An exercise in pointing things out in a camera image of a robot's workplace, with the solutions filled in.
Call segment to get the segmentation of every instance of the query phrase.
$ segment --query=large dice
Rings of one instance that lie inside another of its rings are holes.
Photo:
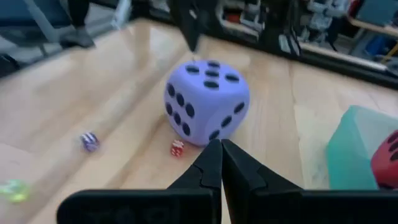
[[[398,130],[382,142],[373,154],[371,166],[380,188],[398,188]]]
[[[170,124],[181,137],[197,146],[228,138],[249,108],[244,78],[229,65],[216,61],[182,64],[170,76],[164,92]]]

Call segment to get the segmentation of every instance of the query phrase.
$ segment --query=floor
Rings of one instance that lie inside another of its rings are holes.
[[[113,14],[113,9],[91,3],[90,11],[86,18],[86,24],[90,35],[96,37],[110,30],[110,22]],[[48,55],[56,54],[62,50],[58,44],[45,44],[44,47]],[[44,58],[44,55],[38,47],[18,47],[2,37],[0,37],[0,53],[7,53],[19,62],[25,63],[33,63]]]
[[[233,65],[251,91],[231,139],[299,186],[328,187],[325,146],[350,105],[398,114],[396,91],[202,41],[203,57]],[[0,181],[22,180],[34,194],[20,205],[0,202],[0,223],[54,224],[61,201],[80,189],[164,189],[199,155],[190,144],[180,159],[169,153],[180,137],[164,113],[164,88],[175,67],[192,59],[181,33],[141,20],[97,42],[97,50],[57,57],[1,83]],[[78,143],[86,131],[101,140],[94,154]]]
[[[339,35],[336,42],[335,42],[335,47],[337,49],[337,51],[339,51],[340,53],[343,54],[348,54],[349,50],[352,48],[353,46],[353,41],[351,38],[346,37],[344,35]],[[329,43],[322,43],[320,45],[320,47],[329,49],[329,50],[333,50],[332,47],[330,46]]]

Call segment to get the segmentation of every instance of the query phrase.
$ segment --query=translucent teal container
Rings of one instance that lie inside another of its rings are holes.
[[[371,159],[383,140],[396,129],[396,118],[360,106],[350,106],[326,147],[330,188],[378,189]]]

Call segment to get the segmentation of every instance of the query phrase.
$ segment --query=blue dice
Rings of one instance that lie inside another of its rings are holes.
[[[98,138],[95,136],[93,133],[84,133],[80,136],[81,143],[83,144],[83,147],[88,151],[88,152],[94,152],[100,147],[100,142],[98,141]]]

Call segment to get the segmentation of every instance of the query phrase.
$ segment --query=small dice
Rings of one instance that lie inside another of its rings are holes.
[[[93,133],[82,134],[80,136],[80,140],[81,140],[81,143],[83,144],[83,147],[88,152],[94,152],[100,146],[100,142],[98,141],[98,138]]]
[[[28,198],[29,188],[20,180],[8,180],[5,185],[0,186],[0,193],[6,196],[8,201],[19,203]]]
[[[174,140],[170,153],[175,157],[181,157],[184,149],[184,143],[179,140]]]

